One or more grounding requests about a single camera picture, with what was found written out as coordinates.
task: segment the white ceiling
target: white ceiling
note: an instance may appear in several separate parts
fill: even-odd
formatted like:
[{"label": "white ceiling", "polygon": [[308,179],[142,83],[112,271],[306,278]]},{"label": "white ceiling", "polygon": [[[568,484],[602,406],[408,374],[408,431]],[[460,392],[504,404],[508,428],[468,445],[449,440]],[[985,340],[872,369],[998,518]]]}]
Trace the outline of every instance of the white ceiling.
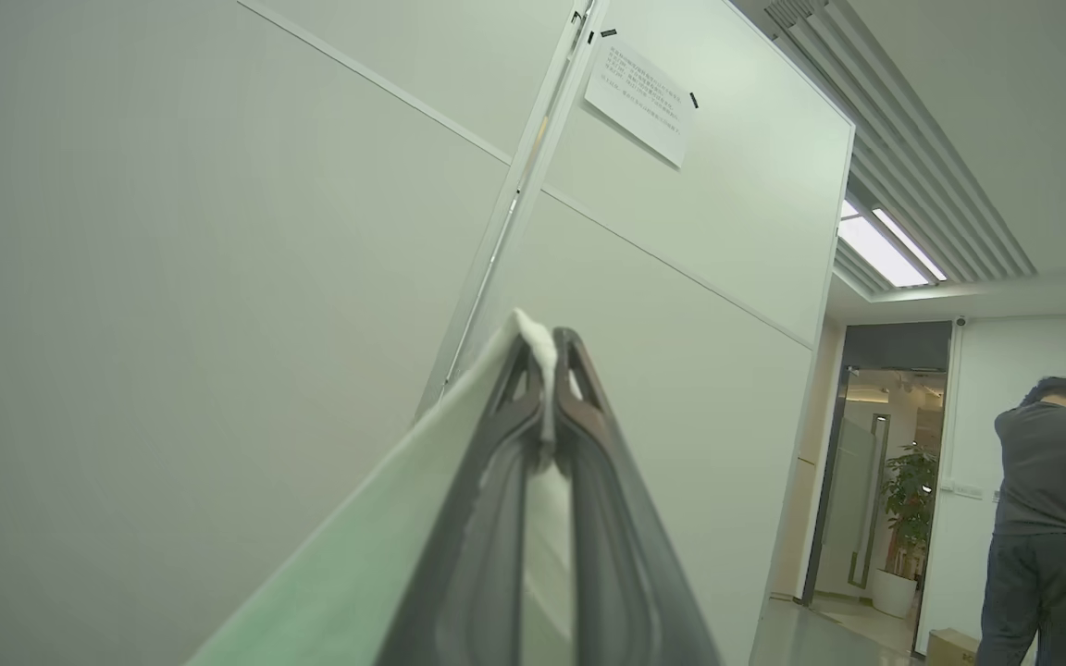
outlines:
[{"label": "white ceiling", "polygon": [[[766,33],[770,0],[734,0]],[[846,1],[939,123],[1038,277],[862,296],[840,277],[846,324],[1066,314],[1066,3]]]}]

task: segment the rectangular ceiling light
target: rectangular ceiling light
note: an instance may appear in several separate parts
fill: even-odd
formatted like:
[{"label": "rectangular ceiling light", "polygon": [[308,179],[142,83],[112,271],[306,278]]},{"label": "rectangular ceiling light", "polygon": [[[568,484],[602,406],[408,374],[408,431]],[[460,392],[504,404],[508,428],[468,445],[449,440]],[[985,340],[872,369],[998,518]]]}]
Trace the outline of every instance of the rectangular ceiling light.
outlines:
[{"label": "rectangular ceiling light", "polygon": [[892,233],[895,234],[895,239],[900,239],[902,244],[907,245],[907,249],[910,249],[910,254],[916,255],[916,258],[918,258],[919,261],[922,261],[923,265],[925,265],[927,270],[932,271],[932,275],[935,275],[936,279],[939,279],[939,281],[948,279],[947,275],[943,274],[943,271],[936,267],[935,263],[927,258],[927,255],[923,254],[923,249],[919,249],[919,245],[915,244],[912,240],[909,239],[907,233],[900,228],[900,225],[895,224],[895,221],[891,220],[891,215],[888,215],[887,211],[883,210],[883,208],[875,208],[874,214],[881,222],[883,222],[883,224],[886,225],[887,228],[889,228],[889,230],[891,230]]},{"label": "rectangular ceiling light", "polygon": [[887,237],[881,234],[865,216],[842,220],[838,225],[838,235],[895,287],[928,283],[927,278],[919,274]]}]

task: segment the black hair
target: black hair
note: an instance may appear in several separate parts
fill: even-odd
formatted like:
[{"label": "black hair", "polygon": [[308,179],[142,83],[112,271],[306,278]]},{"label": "black hair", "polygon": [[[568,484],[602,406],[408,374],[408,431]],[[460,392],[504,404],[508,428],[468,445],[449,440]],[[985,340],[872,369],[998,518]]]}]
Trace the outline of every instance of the black hair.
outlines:
[{"label": "black hair", "polygon": [[1022,397],[1022,404],[1019,406],[1025,406],[1029,404],[1036,404],[1046,396],[1062,396],[1066,397],[1066,376],[1044,376],[1035,385],[1035,388],[1028,392],[1028,395]]}]

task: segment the white partition panel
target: white partition panel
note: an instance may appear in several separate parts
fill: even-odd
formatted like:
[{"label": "white partition panel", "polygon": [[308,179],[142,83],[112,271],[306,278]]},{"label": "white partition panel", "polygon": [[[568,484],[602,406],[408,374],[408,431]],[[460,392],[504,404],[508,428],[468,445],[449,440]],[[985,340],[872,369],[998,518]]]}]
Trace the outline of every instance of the white partition panel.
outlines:
[{"label": "white partition panel", "polygon": [[579,330],[725,663],[746,663],[811,352],[543,194],[492,305]]},{"label": "white partition panel", "polygon": [[853,126],[724,0],[613,0],[603,27],[697,97],[684,164],[580,90],[546,184],[812,346]]},{"label": "white partition panel", "polygon": [[577,0],[243,1],[261,1],[508,156],[516,153],[554,47],[583,5]]},{"label": "white partition panel", "polygon": [[182,663],[409,426],[507,172],[235,1],[0,0],[1,665]]},{"label": "white partition panel", "polygon": [[941,493],[932,520],[930,568],[917,649],[934,629],[981,636],[985,562],[1002,482],[994,418],[1018,405],[1045,375],[1066,375],[1066,318],[972,320],[956,328],[947,396],[942,480],[979,486],[985,499]]}]

